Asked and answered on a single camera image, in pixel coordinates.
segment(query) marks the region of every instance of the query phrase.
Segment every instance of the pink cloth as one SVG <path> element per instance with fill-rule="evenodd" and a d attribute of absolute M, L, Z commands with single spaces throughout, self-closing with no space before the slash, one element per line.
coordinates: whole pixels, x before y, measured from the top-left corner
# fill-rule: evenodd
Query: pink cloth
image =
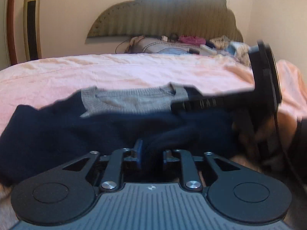
<path fill-rule="evenodd" d="M 277 68 L 283 93 L 280 110 L 295 118 L 307 116 L 307 90 L 299 69 L 284 60 Z M 30 61 L 0 72 L 0 133 L 19 104 L 41 108 L 89 86 L 131 89 L 168 82 L 215 94 L 252 90 L 254 80 L 249 68 L 221 56 L 106 54 Z"/>
<path fill-rule="evenodd" d="M 191 44 L 191 45 L 196 45 L 200 46 L 201 44 L 206 44 L 206 39 L 197 37 L 197 36 L 180 36 L 179 37 L 179 42 L 181 43 L 186 43 L 186 44 Z"/>

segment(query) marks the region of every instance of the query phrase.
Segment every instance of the black circular disc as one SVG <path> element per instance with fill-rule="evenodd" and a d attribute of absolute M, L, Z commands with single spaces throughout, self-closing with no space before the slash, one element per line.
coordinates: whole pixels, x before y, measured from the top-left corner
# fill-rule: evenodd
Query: black circular disc
<path fill-rule="evenodd" d="M 60 183 L 45 183 L 37 186 L 33 190 L 33 197 L 42 203 L 57 203 L 64 200 L 68 195 L 69 189 Z"/>
<path fill-rule="evenodd" d="M 220 213 L 246 223 L 281 219 L 291 203 L 291 193 L 286 185 L 253 171 L 219 175 L 207 196 Z"/>
<path fill-rule="evenodd" d="M 12 192 L 12 206 L 21 220 L 45 226 L 63 224 L 93 204 L 93 187 L 78 172 L 62 170 L 61 174 L 43 175 L 21 182 Z"/>
<path fill-rule="evenodd" d="M 245 182 L 237 185 L 233 193 L 239 200 L 253 203 L 262 202 L 270 195 L 267 187 L 254 182 Z"/>

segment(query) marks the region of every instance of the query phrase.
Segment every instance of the screw head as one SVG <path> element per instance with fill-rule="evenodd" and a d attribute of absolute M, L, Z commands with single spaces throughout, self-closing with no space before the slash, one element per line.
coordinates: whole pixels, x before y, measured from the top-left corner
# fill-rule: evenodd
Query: screw head
<path fill-rule="evenodd" d="M 101 187 L 103 187 L 104 189 L 113 189 L 117 186 L 117 184 L 113 181 L 107 181 L 107 182 L 103 182 L 101 184 Z"/>
<path fill-rule="evenodd" d="M 198 181 L 189 181 L 185 185 L 190 189 L 197 189 L 201 186 L 201 183 Z"/>

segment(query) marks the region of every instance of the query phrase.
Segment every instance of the gold tower fan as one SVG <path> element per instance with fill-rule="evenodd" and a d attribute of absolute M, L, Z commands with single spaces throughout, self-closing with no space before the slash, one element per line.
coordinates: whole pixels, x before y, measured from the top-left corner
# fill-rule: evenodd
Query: gold tower fan
<path fill-rule="evenodd" d="M 41 59 L 39 5 L 40 0 L 25 0 L 23 5 L 23 34 L 27 61 Z"/>

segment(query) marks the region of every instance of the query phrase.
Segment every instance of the ribbed plastic surface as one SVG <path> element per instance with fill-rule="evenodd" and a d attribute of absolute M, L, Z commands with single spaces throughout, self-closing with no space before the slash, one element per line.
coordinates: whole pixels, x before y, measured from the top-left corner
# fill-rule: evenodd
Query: ribbed plastic surface
<path fill-rule="evenodd" d="M 284 222 L 240 225 L 214 212 L 199 193 L 179 184 L 128 183 L 116 193 L 103 194 L 84 217 L 60 226 L 34 226 L 20 222 L 14 230 L 239 230 L 291 229 Z"/>

